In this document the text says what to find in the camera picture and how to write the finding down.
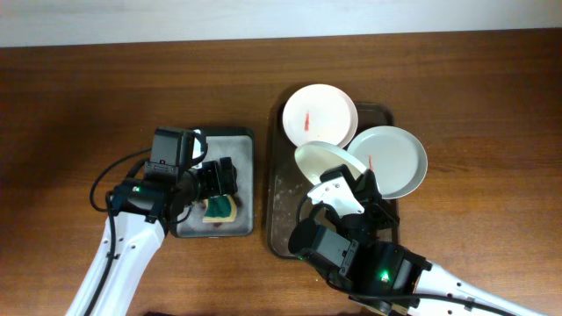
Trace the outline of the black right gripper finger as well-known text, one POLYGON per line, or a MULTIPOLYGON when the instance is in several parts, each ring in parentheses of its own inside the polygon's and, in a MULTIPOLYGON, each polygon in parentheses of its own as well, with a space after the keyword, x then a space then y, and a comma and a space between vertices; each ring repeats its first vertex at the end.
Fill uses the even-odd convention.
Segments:
POLYGON ((353 195, 360 205, 377 205, 382 200, 377 179, 372 170, 367 169, 355 183, 353 195))
POLYGON ((320 180, 322 183, 335 180, 337 178, 342 177, 346 184, 354 184, 355 178, 351 174, 349 167, 345 164, 339 165, 337 167, 333 167, 331 169, 326 170, 321 176, 320 180))

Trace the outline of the white plate with sauce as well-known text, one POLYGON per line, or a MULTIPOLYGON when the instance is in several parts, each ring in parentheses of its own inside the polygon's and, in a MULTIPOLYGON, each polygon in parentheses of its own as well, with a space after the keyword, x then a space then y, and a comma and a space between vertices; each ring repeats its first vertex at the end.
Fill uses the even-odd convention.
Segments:
POLYGON ((348 151, 319 140, 297 147, 294 159, 302 175, 312 185, 321 182, 321 175, 325 171, 340 165, 347 166, 355 179, 367 170, 367 167, 348 151))

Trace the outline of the green and yellow sponge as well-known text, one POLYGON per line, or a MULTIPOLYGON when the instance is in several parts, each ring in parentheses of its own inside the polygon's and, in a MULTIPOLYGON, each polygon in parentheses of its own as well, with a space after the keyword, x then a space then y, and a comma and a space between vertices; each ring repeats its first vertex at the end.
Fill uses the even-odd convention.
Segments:
POLYGON ((237 215, 237 206, 229 195, 212 197, 205 200, 205 223, 234 222, 237 215))

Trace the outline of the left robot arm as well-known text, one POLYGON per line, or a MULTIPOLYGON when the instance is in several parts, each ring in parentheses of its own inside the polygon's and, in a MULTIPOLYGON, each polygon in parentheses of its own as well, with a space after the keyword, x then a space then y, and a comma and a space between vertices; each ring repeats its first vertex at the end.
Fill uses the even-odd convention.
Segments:
POLYGON ((124 181, 105 194, 104 233, 86 277, 68 309, 70 315, 124 315, 144 270, 167 233, 194 219, 204 225, 231 223, 237 215, 237 172, 231 158, 197 169, 166 170, 171 177, 139 178, 148 160, 136 162, 124 181))

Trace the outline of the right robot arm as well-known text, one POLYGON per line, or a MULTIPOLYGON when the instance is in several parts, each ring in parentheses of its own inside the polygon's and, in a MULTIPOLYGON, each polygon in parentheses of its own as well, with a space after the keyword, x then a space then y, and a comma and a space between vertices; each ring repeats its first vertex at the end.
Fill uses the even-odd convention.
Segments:
POLYGON ((440 265, 375 233, 398 216, 378 192, 374 173, 353 176, 342 164, 307 194, 313 209, 298 219, 288 248, 327 286, 382 315, 531 315, 533 310, 483 291, 440 265))

